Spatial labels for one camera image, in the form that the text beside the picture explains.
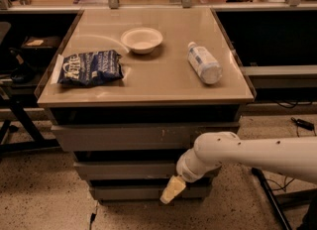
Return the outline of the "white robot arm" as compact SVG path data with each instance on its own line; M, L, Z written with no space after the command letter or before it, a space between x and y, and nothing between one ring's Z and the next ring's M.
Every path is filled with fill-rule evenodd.
M204 133L178 159L176 175L160 201L169 204L188 182L196 182L223 164L241 164L303 181L317 182L317 137L242 140L232 132Z

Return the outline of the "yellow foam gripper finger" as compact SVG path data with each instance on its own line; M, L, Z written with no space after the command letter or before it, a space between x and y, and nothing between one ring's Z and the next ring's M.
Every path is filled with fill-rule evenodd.
M164 204L169 204L186 188L186 182L179 175L174 175L170 178L166 188L163 190L160 201Z

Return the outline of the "white cylindrical gripper wrist body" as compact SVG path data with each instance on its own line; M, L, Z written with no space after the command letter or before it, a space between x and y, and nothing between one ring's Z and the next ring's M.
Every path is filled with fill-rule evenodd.
M221 163L214 160L208 151L192 148L180 156L176 164L176 172L184 181L196 182L220 167Z

